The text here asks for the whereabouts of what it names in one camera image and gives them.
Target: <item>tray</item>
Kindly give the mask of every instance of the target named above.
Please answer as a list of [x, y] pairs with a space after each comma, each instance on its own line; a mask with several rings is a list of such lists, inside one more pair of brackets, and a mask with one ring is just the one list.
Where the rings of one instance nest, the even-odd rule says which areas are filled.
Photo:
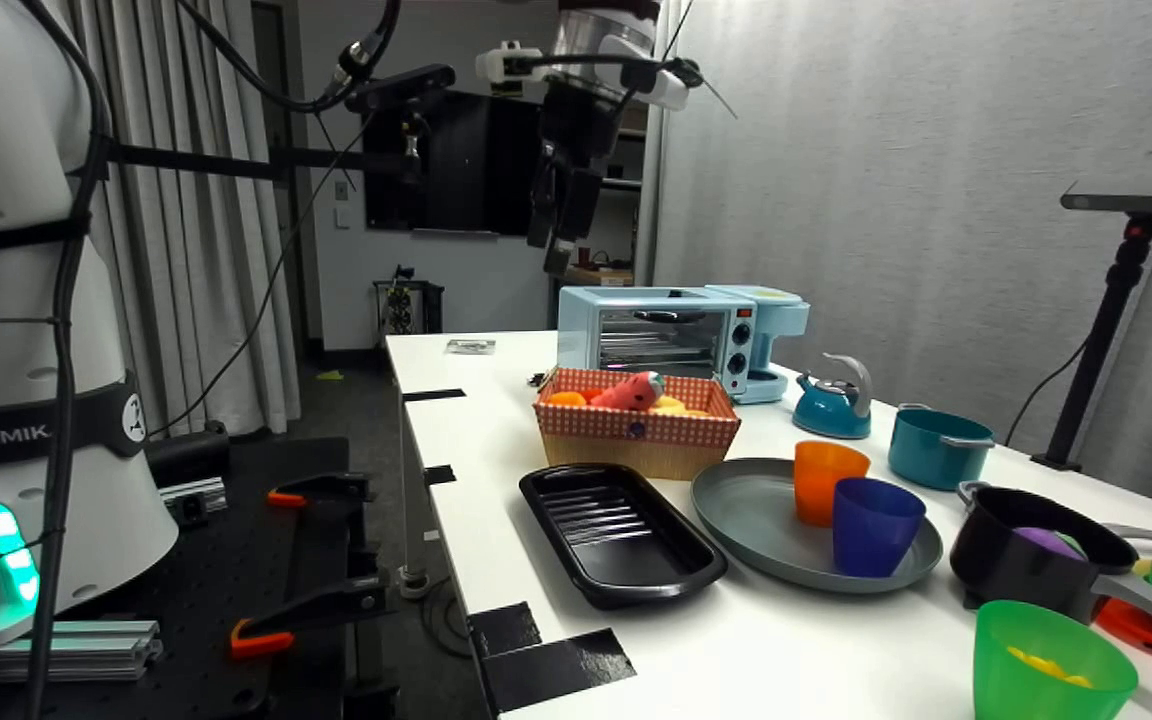
[[923, 520], [894, 576], [845, 576], [833, 567], [828, 528], [797, 526], [791, 461], [728, 461], [694, 486], [705, 528], [747, 567], [837, 596], [886, 596], [923, 580], [943, 545]]
[[633, 469], [562, 464], [522, 488], [598, 610], [672, 606], [728, 572], [725, 554]]

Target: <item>orange cup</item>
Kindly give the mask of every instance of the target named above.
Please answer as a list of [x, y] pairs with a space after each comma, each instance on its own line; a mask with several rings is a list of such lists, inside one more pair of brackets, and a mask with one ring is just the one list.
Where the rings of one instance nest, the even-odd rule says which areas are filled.
[[791, 507], [804, 526], [833, 526], [833, 488], [866, 475], [869, 458], [848, 446], [800, 442], [791, 452]]

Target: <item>round plate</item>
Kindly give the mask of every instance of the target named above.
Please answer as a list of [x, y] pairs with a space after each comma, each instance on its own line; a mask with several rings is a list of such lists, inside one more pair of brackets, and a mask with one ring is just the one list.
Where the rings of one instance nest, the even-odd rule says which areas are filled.
[[942, 559], [942, 533], [923, 520], [894, 576], [845, 576], [833, 567], [828, 528], [791, 514], [791, 461], [728, 461], [694, 486], [702, 526], [743, 566], [789, 585], [840, 596], [886, 596], [923, 580]]

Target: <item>blue cup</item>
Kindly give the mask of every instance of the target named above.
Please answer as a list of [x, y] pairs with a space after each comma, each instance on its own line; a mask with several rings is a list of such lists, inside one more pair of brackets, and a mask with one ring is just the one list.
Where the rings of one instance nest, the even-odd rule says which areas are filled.
[[894, 576], [922, 535], [930, 505], [882, 479], [840, 479], [833, 502], [833, 567], [845, 576]]

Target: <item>table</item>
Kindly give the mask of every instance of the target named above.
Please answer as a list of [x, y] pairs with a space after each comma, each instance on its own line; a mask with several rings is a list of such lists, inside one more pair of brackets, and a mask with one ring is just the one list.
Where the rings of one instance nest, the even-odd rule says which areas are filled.
[[[493, 343], [486, 355], [455, 355], [448, 342]], [[452, 486], [431, 486], [431, 507], [448, 541], [452, 572], [470, 612], [530, 606], [543, 642], [612, 627], [635, 666], [633, 680], [530, 703], [510, 716], [972, 716], [972, 612], [956, 596], [950, 559], [897, 596], [840, 602], [776, 585], [733, 559], [728, 576], [670, 612], [602, 612], [552, 557], [522, 496], [522, 475], [543, 469], [532, 420], [535, 374], [555, 363], [552, 333], [475, 336], [387, 336], [399, 394], [460, 387], [464, 395], [407, 405], [421, 469], [448, 464]], [[791, 458], [804, 435], [786, 405], [739, 408], [739, 435], [728, 458]], [[897, 408], [873, 408], [873, 435], [859, 442], [877, 475], [889, 473]], [[1014, 450], [993, 450], [986, 479], [1027, 488], [1081, 507], [1105, 526], [1152, 528], [1152, 502], [1081, 473], [1054, 473]], [[687, 479], [651, 479], [694, 520]], [[963, 507], [952, 494], [923, 494], [930, 520], [952, 547]], [[1152, 657], [1120, 644], [1140, 670], [1127, 720], [1152, 716]]]

